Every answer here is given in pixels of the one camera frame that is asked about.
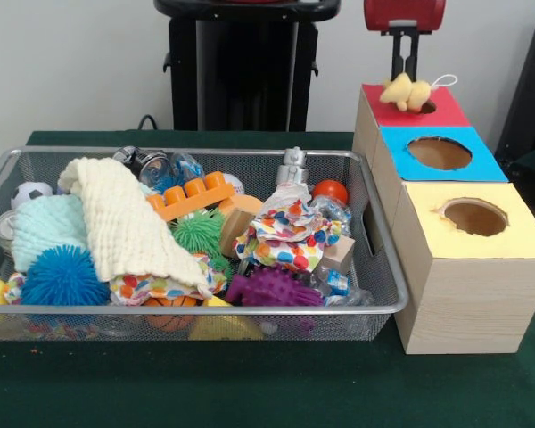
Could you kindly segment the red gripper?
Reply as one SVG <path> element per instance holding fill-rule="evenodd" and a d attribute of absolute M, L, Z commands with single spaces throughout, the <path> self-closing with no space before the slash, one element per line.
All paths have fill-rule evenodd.
<path fill-rule="evenodd" d="M 364 17 L 370 31 L 386 32 L 395 27 L 413 27 L 420 32 L 440 28 L 445 12 L 445 0 L 365 0 Z M 391 56 L 391 80 L 404 70 L 416 82 L 420 34 L 409 31 L 410 51 L 406 60 L 401 55 L 403 33 L 394 33 Z"/>

